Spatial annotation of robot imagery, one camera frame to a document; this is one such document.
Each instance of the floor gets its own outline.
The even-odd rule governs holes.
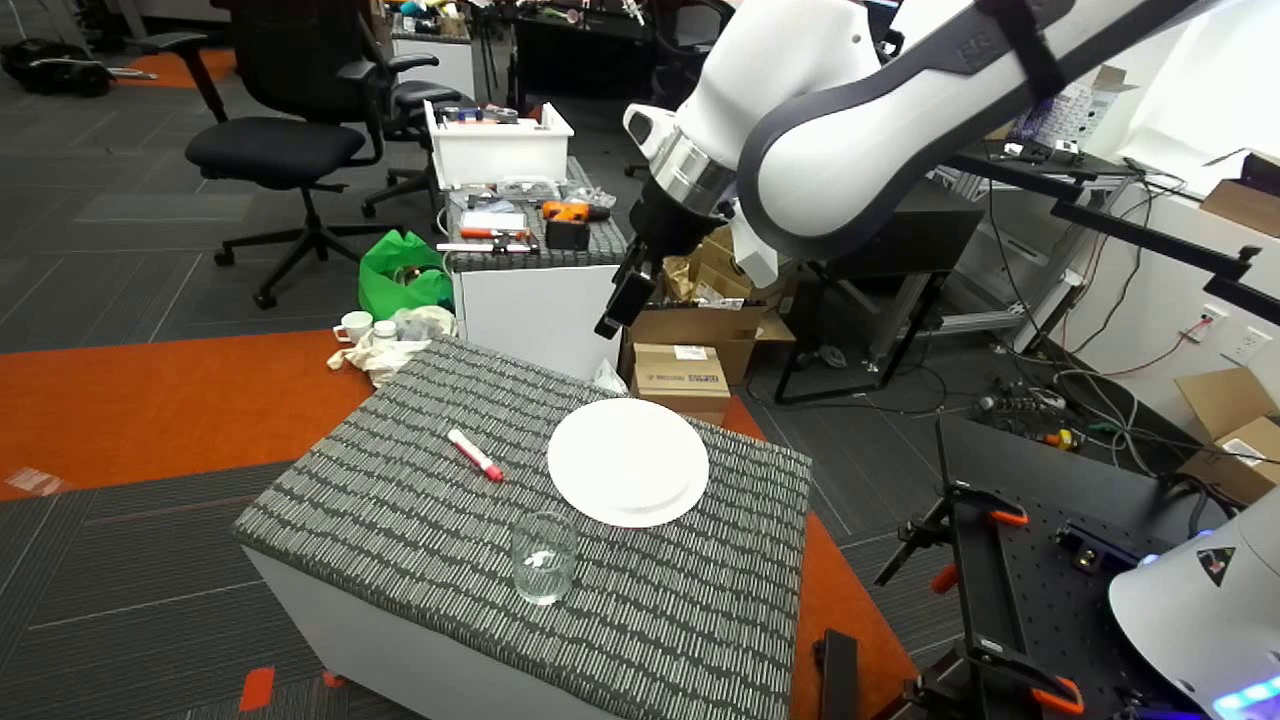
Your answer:
[[[617,129],[622,110],[562,104],[575,129],[573,154],[593,181],[632,203],[626,177],[637,154]],[[282,310],[252,306],[272,254],[241,254],[215,270],[224,235],[290,227],[298,195],[199,181],[184,140],[207,125],[192,93],[119,90],[100,100],[26,95],[0,80],[0,353],[157,346],[189,337],[330,330],[355,306],[343,259],[309,264]],[[398,146],[390,166],[422,166]],[[361,195],[381,168],[343,174],[343,195],[320,195],[330,219],[361,219]],[[383,203],[381,219],[428,231],[422,200]],[[941,412],[982,412],[1013,361],[986,348],[918,346],[883,393],[832,406],[774,406],[781,353],[761,353],[748,406],[764,432],[815,455],[811,505],[850,563],[870,582],[905,650],[924,664],[960,637],[953,601],[928,595],[938,559],[908,563],[890,587],[875,567],[898,552],[898,530],[941,487],[934,423]]]

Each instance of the orange carpet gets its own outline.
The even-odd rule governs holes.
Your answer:
[[[206,49],[199,56],[215,84],[236,75],[236,54]],[[137,56],[128,74],[149,74],[149,80],[117,80],[119,90],[197,90],[189,65],[174,54]]]
[[[364,395],[361,374],[330,374],[330,332],[119,346],[0,358],[0,501],[9,476],[35,470],[62,491],[174,480],[192,474],[290,465]],[[726,429],[764,441],[744,406]],[[811,644],[839,628],[859,644],[859,717],[883,709],[911,660],[832,532],[810,516],[796,625],[792,720],[815,720]]]

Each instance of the clear drinking glass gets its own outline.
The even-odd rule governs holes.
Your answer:
[[[552,609],[575,582],[575,532],[562,516],[530,516],[514,530],[514,585],[526,604]]]

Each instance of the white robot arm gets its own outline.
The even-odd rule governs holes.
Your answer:
[[[767,254],[859,247],[947,154],[1210,4],[972,0],[882,65],[859,4],[748,0],[676,111],[626,117],[647,183],[597,332],[632,323],[662,255],[687,254],[728,215],[735,243],[757,239],[735,254],[753,275],[767,275]]]

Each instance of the green bag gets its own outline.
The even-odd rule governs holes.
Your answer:
[[[454,282],[418,231],[390,231],[361,255],[361,310],[375,319],[401,310],[454,310]]]

